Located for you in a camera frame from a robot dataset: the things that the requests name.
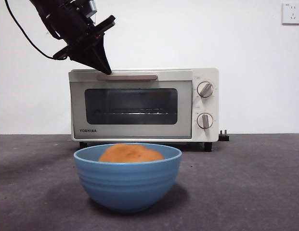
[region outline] oven door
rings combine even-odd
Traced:
[[[191,71],[113,72],[105,79],[99,72],[71,76],[75,139],[191,138]]]

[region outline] power plug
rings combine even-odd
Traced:
[[[227,135],[227,130],[224,130],[224,134],[222,134],[222,130],[220,131],[219,141],[230,141],[230,136]]]

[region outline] control knob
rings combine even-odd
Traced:
[[[202,128],[202,129],[208,129],[212,126],[213,119],[212,116],[207,114],[207,113],[202,113],[198,116],[197,118],[197,124]]]
[[[200,83],[197,87],[197,93],[203,98],[209,97],[213,93],[212,84],[208,82]]]

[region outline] bowl rim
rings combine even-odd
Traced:
[[[171,157],[171,158],[163,159],[163,160],[146,161],[146,162],[132,162],[132,163],[117,163],[117,162],[92,161],[92,160],[86,160],[86,159],[83,159],[83,158],[77,156],[80,152],[82,152],[84,150],[87,150],[87,149],[101,147],[101,146],[112,146],[112,145],[115,145],[115,144],[119,144],[119,143],[101,144],[101,145],[95,145],[95,146],[83,148],[83,149],[80,149],[80,150],[77,150],[76,152],[74,152],[73,156],[74,156],[75,159],[77,159],[79,161],[84,161],[84,162],[88,162],[88,163],[95,163],[95,164],[103,164],[103,165],[147,165],[147,164],[153,164],[153,163],[167,162],[167,161],[170,161],[170,160],[177,159],[177,158],[181,157],[181,155],[182,155],[182,151],[181,150],[179,150],[178,148],[167,146],[167,145],[155,144],[155,143],[122,143],[122,144],[140,144],[140,145],[146,144],[146,145],[152,145],[152,146],[168,147],[170,149],[176,150],[178,152],[178,155],[176,155],[174,157]]]

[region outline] oven handle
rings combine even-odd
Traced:
[[[156,80],[157,75],[98,75],[97,80]]]

